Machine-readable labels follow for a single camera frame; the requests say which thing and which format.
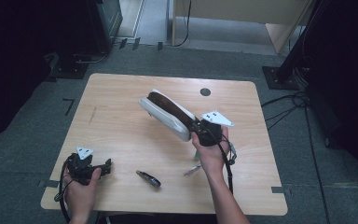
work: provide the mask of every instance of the left hand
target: left hand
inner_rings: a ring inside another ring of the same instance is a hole
[[[71,223],[88,223],[90,213],[95,204],[96,189],[100,176],[101,168],[95,169],[89,184],[83,186],[75,180],[72,181],[73,179],[66,169],[63,182],[65,186],[68,183],[70,184],[65,190],[64,199],[72,213]]]

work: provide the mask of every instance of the right hand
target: right hand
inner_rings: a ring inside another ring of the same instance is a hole
[[[228,128],[222,126],[222,133],[228,139]],[[191,133],[193,146],[200,154],[200,161],[206,175],[221,175],[223,176],[224,161],[222,152],[218,145],[211,147],[204,147],[200,144],[199,137],[196,133]],[[229,144],[227,141],[221,141],[220,145],[227,154],[229,152]]]

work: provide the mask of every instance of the finger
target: finger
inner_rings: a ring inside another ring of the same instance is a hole
[[[222,126],[222,135],[228,139],[228,127]]]
[[[101,168],[97,168],[94,170],[94,172],[92,172],[91,181],[89,182],[89,186],[92,186],[94,188],[97,187],[98,180],[101,177],[101,171],[102,171]]]
[[[65,168],[65,171],[63,173],[63,183],[66,185],[71,181],[72,181],[72,177],[69,174],[68,168]]]
[[[65,191],[65,193],[63,194],[63,199],[65,200],[66,203],[69,202],[68,192],[70,192],[69,189],[67,189],[67,190]]]
[[[199,140],[199,137],[197,136],[196,133],[191,133],[191,143],[193,144],[194,147],[197,147],[200,145],[200,140]]]

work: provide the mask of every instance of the tabletop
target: tabletop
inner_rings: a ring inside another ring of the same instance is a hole
[[[231,166],[234,196],[247,215],[283,216],[284,194],[255,84],[181,77],[93,74],[84,90],[50,180],[59,180],[63,162],[76,147],[94,150],[92,165],[112,159],[112,173],[98,185],[94,210],[153,213],[214,213],[205,173],[184,172],[198,164],[191,141],[184,142],[138,104],[153,89],[200,119],[214,110],[234,122],[229,140],[238,158]],[[200,94],[208,89],[211,94]],[[155,188],[136,171],[156,177]],[[41,205],[60,209],[46,188]]]

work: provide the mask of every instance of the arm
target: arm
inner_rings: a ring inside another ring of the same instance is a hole
[[[87,186],[83,186],[73,181],[67,173],[63,179],[68,187],[65,191],[64,199],[68,209],[72,213],[71,224],[85,224],[89,222],[90,214],[95,203],[95,194],[98,180],[101,176],[101,168],[97,168],[92,173],[91,180]]]
[[[223,135],[228,138],[227,127],[222,127]],[[223,177],[224,162],[217,145],[203,147],[195,133],[191,134],[193,146],[200,153],[200,161],[211,188],[214,210],[219,224],[249,223],[241,211],[234,196],[229,191]],[[229,151],[227,142],[220,143],[226,153]]]

